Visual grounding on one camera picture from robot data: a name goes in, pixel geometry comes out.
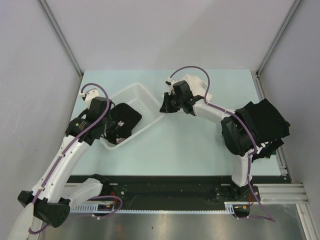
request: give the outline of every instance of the black cloth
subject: black cloth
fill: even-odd
[[[290,124],[267,99],[257,104],[249,102],[244,109],[252,119],[258,144],[273,142],[290,135]]]
[[[132,130],[142,119],[142,115],[126,103],[119,103],[110,110],[112,123],[102,136],[112,144],[119,144],[132,135]]]

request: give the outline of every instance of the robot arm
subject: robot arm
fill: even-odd
[[[270,157],[283,144],[281,138],[289,135],[289,123],[266,99],[257,104],[250,102],[238,110],[226,109],[208,103],[212,95],[206,94],[206,84],[197,76],[186,75],[178,81],[168,79],[166,84],[169,91],[164,93],[160,112],[176,113],[183,110],[186,114],[221,124],[225,146],[237,156],[232,180],[238,187],[248,184],[248,161],[254,152],[252,140],[239,120],[245,124],[256,143],[257,151],[252,160]]]
[[[96,122],[103,113],[108,113],[110,110],[107,99],[100,97],[96,89],[81,95],[87,104],[87,109],[69,123],[58,153],[41,179],[31,191],[22,191],[18,196],[19,202],[24,207],[31,202],[34,204],[35,217],[55,228],[66,220],[71,209],[100,195],[103,184],[108,181],[93,175],[69,192],[63,192],[78,161],[94,140],[99,139],[113,124],[108,114],[105,114],[94,127],[80,136],[79,134]]]

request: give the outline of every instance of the table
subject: table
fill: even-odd
[[[165,80],[174,70],[86,71],[81,86],[101,85],[109,96],[133,84],[141,83],[162,103],[168,91]],[[242,108],[258,96],[247,69],[207,71],[211,78],[211,102],[229,109]],[[206,76],[197,69],[185,69],[175,75]],[[86,107],[78,97],[72,118]],[[115,150],[107,150],[96,140],[76,165],[73,175],[118,176],[226,176],[232,174],[233,156],[225,147],[221,126],[185,113],[166,114],[159,122]],[[279,176],[275,156],[252,164],[254,176]]]

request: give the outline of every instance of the white plastic basket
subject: white plastic basket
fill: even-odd
[[[140,83],[134,83],[123,90],[119,91],[110,99],[117,105],[126,103],[138,113],[142,115],[140,122],[132,130],[132,135],[121,143],[115,145],[108,142],[104,138],[100,138],[100,142],[109,150],[114,150],[129,140],[133,139],[138,134],[142,133],[147,128],[158,122],[164,117],[163,113],[159,112],[161,107],[156,98]]]

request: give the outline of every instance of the gray wall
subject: gray wall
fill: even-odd
[[[80,80],[37,1],[0,2],[0,239],[55,156]]]
[[[287,164],[303,182],[320,223],[320,1],[306,0],[276,49],[261,81],[291,123],[285,139]]]
[[[255,70],[293,0],[47,2],[85,70]]]

